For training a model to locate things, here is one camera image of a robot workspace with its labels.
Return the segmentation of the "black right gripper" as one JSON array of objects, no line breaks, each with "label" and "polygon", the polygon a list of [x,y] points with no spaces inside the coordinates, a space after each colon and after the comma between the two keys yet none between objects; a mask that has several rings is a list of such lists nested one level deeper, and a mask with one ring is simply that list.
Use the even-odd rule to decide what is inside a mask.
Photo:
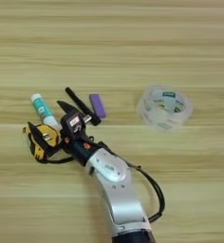
[{"label": "black right gripper", "polygon": [[[65,111],[61,118],[61,136],[64,149],[82,166],[102,147],[85,133],[85,123],[81,112],[69,103],[58,101]],[[28,122],[27,138],[31,154],[35,158],[51,158],[61,149],[58,132],[47,124],[34,125]]]}]

